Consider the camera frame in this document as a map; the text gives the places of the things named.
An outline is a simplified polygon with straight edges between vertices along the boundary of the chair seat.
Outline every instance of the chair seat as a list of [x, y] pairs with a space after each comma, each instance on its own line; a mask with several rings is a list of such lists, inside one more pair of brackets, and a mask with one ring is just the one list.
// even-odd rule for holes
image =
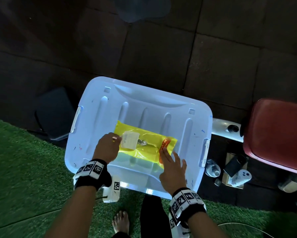
[[243, 149], [254, 159], [297, 173], [297, 104], [259, 100], [245, 129]]

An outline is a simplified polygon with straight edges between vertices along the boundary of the green turf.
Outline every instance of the green turf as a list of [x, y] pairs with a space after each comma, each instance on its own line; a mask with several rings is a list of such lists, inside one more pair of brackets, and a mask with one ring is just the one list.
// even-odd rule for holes
[[[72, 192], [72, 174], [63, 149], [0, 121], [0, 237], [41, 237]], [[90, 237], [110, 237], [111, 218], [120, 208], [129, 212], [132, 237], [140, 237], [139, 214], [144, 195], [123, 189], [119, 202], [98, 201]], [[242, 222], [274, 237], [297, 237], [297, 214], [249, 210], [207, 201], [215, 222]], [[158, 225], [158, 217], [152, 228]], [[241, 225], [225, 226], [231, 237], [262, 237]]]

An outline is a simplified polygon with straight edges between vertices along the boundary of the foot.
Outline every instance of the foot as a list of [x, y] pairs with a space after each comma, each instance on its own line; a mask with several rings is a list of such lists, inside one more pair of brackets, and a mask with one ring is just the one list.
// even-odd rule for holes
[[122, 212], [122, 210], [120, 210], [120, 212], [117, 213], [116, 216], [114, 216], [114, 220], [112, 220], [112, 225], [115, 233], [124, 232], [128, 234], [130, 221], [128, 220], [127, 212]]

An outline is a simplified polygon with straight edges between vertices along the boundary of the plastic bottle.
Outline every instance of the plastic bottle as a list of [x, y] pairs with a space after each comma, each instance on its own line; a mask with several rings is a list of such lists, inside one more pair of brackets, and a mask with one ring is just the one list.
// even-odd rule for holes
[[205, 168], [205, 173], [206, 175], [210, 177], [218, 177], [220, 175], [221, 169], [218, 164], [216, 164], [215, 161], [213, 160], [207, 160], [206, 161], [206, 168]]

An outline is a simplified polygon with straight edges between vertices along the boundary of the plastic bag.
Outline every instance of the plastic bag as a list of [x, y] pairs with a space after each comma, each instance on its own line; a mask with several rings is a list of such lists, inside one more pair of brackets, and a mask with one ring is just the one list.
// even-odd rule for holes
[[168, 153], [171, 154], [177, 142], [175, 138], [123, 124], [120, 121], [116, 124], [114, 133], [122, 137], [119, 152], [138, 159], [149, 160], [162, 168], [164, 166], [160, 158], [160, 150], [166, 147]]

